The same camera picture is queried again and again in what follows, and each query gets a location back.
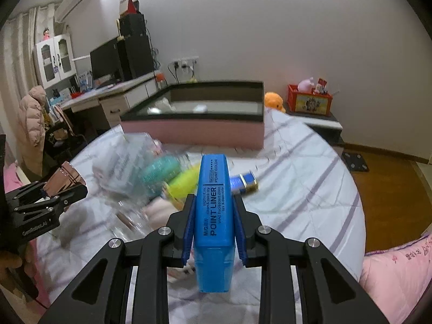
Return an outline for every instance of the silver bolt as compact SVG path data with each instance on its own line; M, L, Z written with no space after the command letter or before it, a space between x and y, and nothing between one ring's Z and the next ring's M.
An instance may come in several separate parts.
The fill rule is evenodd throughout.
M158 233L159 233L159 235L168 235L171 233L171 228L169 228L167 226L163 226L163 227L159 228Z
M111 240L108 242L108 246L111 247L111 248L117 248L117 247L119 247L121 244L122 244L122 242L121 242L120 239L111 239Z
M321 242L316 238L310 238L308 240L308 245L310 247L317 248L319 245L321 245Z
M270 234L271 227L269 227L268 225L260 225L258 227L258 232L261 234Z

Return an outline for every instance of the blue marker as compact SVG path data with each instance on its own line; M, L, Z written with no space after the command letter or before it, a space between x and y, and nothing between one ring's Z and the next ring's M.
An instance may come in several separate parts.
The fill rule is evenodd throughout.
M234 267L234 217L223 154L202 157L196 199L194 257L201 292L228 292Z

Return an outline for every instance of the wooden floor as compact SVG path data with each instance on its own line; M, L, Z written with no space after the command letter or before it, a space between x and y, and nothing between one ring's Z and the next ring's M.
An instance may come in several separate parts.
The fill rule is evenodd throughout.
M353 172L366 219L366 252L418 239L432 223L432 204L412 162L360 153L370 169Z

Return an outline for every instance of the white tablecloth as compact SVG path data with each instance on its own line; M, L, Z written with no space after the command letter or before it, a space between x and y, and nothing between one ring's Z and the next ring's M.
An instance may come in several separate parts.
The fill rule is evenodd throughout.
M244 197L246 209L285 237L319 238L358 280L365 250L365 221L353 178L336 152L295 117L265 110L265 142L261 151L234 148L169 146L189 153L192 161L205 153L224 153L230 175L252 170L259 190ZM54 301L74 276L113 235L107 228L111 208L92 174L92 159L122 135L120 126L84 149L72 165L87 182L87 198L61 217L58 238L38 238L40 272ZM230 292L203 294L196 280L168 285L170 323L257 323L261 269L246 269L236 255ZM295 284L298 302L298 287ZM299 303L296 304L300 316Z

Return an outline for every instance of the white wall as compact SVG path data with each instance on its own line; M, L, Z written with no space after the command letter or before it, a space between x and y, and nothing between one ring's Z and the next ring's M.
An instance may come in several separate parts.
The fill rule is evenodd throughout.
M74 56L116 36L119 0L66 21ZM286 85L324 77L350 143L429 158L432 41L405 0L140 0L164 64L199 56L199 77ZM88 61L77 64L88 68Z

